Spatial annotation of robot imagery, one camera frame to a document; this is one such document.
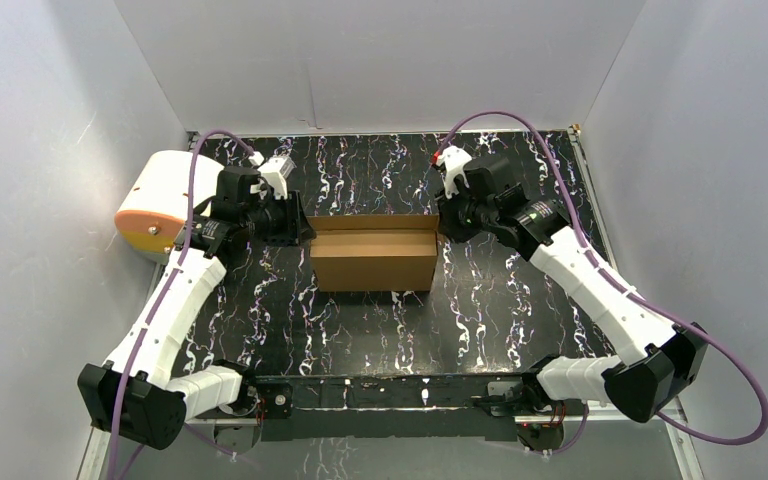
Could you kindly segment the brown cardboard box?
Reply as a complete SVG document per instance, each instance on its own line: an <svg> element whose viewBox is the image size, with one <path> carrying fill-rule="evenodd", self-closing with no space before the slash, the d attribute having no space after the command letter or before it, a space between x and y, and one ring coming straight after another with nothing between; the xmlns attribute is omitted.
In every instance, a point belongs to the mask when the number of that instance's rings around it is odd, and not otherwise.
<svg viewBox="0 0 768 480"><path fill-rule="evenodd" d="M310 261L326 293L428 292L438 261L436 214L315 216Z"/></svg>

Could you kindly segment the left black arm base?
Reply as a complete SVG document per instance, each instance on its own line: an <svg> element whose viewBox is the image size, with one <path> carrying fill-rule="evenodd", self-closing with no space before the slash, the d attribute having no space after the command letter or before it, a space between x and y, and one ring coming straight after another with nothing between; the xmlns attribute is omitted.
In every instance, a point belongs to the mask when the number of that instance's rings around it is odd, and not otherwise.
<svg viewBox="0 0 768 480"><path fill-rule="evenodd" d="M248 367L227 360L215 362L209 370L221 379L219 400L211 411L225 420L244 422L236 427L217 425L214 446L223 455L241 459L261 442L268 417L287 418L291 392L285 392L285 385L264 383Z"/></svg>

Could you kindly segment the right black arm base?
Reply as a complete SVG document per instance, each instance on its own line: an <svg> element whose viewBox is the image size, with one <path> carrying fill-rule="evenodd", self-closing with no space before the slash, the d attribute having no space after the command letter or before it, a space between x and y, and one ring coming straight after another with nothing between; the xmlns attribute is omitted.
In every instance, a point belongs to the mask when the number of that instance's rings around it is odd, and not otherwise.
<svg viewBox="0 0 768 480"><path fill-rule="evenodd" d="M553 400L538 382L536 369L530 369L516 381L495 380L487 384L487 393L473 397L472 405L496 418L530 417L516 422L517 439L528 454L544 458L569 450L583 435L590 408L586 403L573 407L569 400ZM564 422L569 413L581 413L579 425L570 439Z"/></svg>

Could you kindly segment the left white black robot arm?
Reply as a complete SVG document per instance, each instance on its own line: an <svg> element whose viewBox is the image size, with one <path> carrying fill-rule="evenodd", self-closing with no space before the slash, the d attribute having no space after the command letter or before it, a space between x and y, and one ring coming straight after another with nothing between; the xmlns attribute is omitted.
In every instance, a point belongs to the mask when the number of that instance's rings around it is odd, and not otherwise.
<svg viewBox="0 0 768 480"><path fill-rule="evenodd" d="M247 368L220 360L175 378L172 368L207 297L243 243L298 247L316 234L299 193L287 186L287 157L226 167L213 195L190 206L172 244L160 285L128 334L102 365L86 364L77 386L93 427L157 450L192 418L221 409L246 416L261 396Z"/></svg>

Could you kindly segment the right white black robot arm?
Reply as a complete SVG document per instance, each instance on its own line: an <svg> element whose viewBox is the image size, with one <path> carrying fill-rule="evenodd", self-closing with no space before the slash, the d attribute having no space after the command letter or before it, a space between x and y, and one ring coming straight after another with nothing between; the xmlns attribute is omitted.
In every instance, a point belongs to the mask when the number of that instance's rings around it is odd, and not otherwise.
<svg viewBox="0 0 768 480"><path fill-rule="evenodd" d="M704 340L635 303L630 286L615 288L606 278L612 268L580 245L561 202L528 199L500 155L474 158L448 147L435 166L444 184L435 197L440 232L456 243L492 234L553 280L613 346L611 356L537 362L520 389L527 409L547 414L562 401L595 401L646 423L695 380Z"/></svg>

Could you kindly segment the cream cylindrical drum device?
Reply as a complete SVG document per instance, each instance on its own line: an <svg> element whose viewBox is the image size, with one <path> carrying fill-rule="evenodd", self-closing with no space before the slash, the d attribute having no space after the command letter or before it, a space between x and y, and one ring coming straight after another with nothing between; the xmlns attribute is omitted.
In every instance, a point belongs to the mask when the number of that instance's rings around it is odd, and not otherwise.
<svg viewBox="0 0 768 480"><path fill-rule="evenodd" d="M125 241L156 263L168 261L168 249L184 227L188 204L197 206L215 194L223 166L200 155L190 186L191 160L192 154L186 151L163 150L151 155L114 215Z"/></svg>

